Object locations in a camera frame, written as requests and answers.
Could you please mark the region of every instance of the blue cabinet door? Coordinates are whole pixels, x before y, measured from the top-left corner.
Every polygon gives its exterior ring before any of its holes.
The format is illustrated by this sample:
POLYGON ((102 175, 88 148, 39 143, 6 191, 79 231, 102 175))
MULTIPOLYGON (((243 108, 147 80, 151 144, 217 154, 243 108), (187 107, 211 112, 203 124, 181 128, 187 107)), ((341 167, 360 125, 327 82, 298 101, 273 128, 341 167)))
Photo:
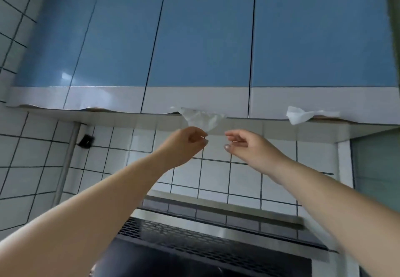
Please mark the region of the blue cabinet door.
POLYGON ((254 0, 164 0, 148 86, 248 87, 254 0))
POLYGON ((16 86, 69 86, 96 0, 45 0, 16 86))
POLYGON ((72 86, 145 86, 163 0, 97 0, 72 86))
POLYGON ((256 0, 252 87, 396 86, 386 0, 256 0))

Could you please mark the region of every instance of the person's right arm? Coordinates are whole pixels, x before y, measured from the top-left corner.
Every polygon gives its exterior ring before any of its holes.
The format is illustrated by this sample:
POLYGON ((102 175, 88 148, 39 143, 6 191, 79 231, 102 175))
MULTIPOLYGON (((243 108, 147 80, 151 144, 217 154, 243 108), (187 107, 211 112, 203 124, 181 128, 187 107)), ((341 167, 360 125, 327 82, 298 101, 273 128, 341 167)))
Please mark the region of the person's right arm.
POLYGON ((225 135, 229 153, 283 185, 371 276, 399 275, 399 213, 291 160, 256 133, 225 135))

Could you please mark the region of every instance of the paper towel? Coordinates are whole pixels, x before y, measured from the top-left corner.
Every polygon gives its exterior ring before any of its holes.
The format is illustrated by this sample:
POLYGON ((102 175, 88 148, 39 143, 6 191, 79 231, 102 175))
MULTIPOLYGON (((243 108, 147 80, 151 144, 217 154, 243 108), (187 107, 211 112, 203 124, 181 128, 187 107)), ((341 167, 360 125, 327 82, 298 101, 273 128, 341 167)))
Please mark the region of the paper towel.
POLYGON ((171 112, 179 112, 187 121, 189 126, 195 126, 205 132, 209 132, 216 128, 226 115, 221 113, 202 112, 200 110, 193 110, 184 107, 171 107, 171 112))
POLYGON ((339 118, 340 112, 326 112, 324 110, 318 110, 315 112, 305 112, 301 108, 297 108, 297 107, 293 107, 293 106, 289 106, 287 108, 286 117, 289 118, 289 121, 292 125, 306 122, 314 116, 339 118))

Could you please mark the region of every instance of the forearm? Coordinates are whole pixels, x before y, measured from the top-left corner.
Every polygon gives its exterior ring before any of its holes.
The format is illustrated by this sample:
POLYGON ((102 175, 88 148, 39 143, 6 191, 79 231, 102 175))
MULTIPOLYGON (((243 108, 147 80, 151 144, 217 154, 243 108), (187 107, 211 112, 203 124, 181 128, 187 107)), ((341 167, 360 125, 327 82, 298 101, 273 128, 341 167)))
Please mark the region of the forearm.
POLYGON ((400 214, 294 161, 274 176, 370 274, 397 274, 400 214))
POLYGON ((0 243, 0 275, 84 276, 166 171, 152 154, 33 220, 0 243))

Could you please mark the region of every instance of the person's left hand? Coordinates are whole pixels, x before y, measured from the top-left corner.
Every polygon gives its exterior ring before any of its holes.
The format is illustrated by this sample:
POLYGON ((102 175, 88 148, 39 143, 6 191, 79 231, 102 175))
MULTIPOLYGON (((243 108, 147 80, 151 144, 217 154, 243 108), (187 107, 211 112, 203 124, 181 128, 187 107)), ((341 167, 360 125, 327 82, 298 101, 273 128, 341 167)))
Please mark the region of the person's left hand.
POLYGON ((208 143, 208 134, 200 128, 191 126, 173 132, 154 154, 160 155, 167 169, 178 167, 188 162, 208 143))

